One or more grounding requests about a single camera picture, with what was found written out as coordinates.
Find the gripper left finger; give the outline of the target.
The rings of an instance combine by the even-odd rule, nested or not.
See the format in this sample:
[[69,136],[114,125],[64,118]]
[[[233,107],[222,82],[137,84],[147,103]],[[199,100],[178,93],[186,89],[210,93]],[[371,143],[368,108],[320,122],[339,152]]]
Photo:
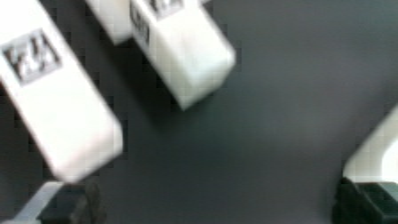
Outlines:
[[12,224],[105,224],[98,183],[48,181],[19,210]]

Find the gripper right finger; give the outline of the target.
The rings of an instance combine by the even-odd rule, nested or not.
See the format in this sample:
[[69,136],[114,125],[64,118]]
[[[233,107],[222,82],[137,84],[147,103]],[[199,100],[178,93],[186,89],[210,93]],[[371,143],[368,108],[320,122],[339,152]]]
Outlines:
[[398,184],[339,180],[332,224],[398,224]]

